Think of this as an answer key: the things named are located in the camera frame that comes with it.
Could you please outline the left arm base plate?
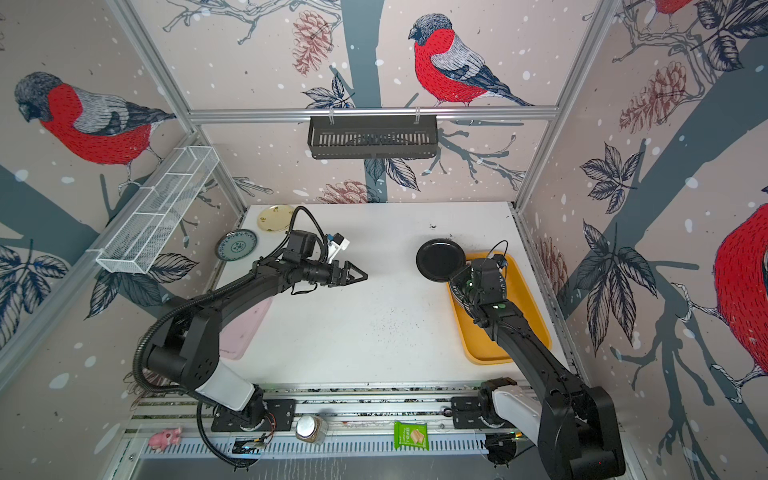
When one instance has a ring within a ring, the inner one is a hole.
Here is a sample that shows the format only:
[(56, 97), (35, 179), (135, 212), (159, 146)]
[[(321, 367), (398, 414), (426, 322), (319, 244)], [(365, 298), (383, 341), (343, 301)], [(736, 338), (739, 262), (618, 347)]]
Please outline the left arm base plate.
[(213, 411), (211, 430), (221, 433), (290, 431), (296, 401), (292, 399), (259, 399), (241, 411), (225, 406)]

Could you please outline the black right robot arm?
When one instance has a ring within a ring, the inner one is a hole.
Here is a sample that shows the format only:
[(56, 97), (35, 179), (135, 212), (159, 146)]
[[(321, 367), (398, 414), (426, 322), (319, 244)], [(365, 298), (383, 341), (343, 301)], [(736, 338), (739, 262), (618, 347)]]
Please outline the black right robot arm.
[(610, 479), (626, 462), (616, 409), (602, 387), (590, 387), (539, 340), (522, 310), (506, 296), (501, 254), (476, 259), (450, 278), (454, 297), (473, 322), (514, 361), (534, 392), (515, 383), (489, 381), (481, 399), (484, 417), (507, 421), (536, 445), (552, 479)]

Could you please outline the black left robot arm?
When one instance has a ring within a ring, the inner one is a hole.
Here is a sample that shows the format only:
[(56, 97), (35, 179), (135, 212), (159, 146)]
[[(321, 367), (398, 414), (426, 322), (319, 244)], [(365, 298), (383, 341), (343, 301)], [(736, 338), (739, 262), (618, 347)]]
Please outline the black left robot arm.
[(297, 230), (285, 247), (254, 262), (249, 273), (161, 316), (138, 343), (132, 362), (136, 383), (153, 393), (179, 393), (237, 418), (245, 429), (267, 418), (263, 391), (220, 357), (220, 332), (256, 305), (307, 282), (348, 286), (368, 279), (350, 261), (327, 260), (325, 238)]

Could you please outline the black small plate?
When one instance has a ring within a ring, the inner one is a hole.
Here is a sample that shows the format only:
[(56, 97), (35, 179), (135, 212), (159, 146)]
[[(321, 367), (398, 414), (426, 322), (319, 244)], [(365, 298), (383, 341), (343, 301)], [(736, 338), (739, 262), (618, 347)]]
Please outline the black small plate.
[(426, 279), (447, 283), (465, 266), (466, 254), (459, 244), (450, 239), (432, 239), (417, 251), (416, 266)]

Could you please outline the yellow small plate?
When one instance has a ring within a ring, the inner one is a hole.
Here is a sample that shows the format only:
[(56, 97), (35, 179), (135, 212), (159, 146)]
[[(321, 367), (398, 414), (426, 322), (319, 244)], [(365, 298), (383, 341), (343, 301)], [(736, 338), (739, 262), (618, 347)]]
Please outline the yellow small plate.
[(257, 215), (257, 227), (264, 232), (287, 232), (292, 225), (296, 208), (291, 205), (273, 205)]

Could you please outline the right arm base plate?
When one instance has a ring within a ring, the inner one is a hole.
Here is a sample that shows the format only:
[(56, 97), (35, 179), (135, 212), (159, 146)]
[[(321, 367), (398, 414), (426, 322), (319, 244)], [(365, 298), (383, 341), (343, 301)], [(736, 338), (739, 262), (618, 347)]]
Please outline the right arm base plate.
[(492, 423), (487, 405), (477, 396), (454, 396), (450, 399), (453, 426), (457, 430), (498, 429), (503, 424)]

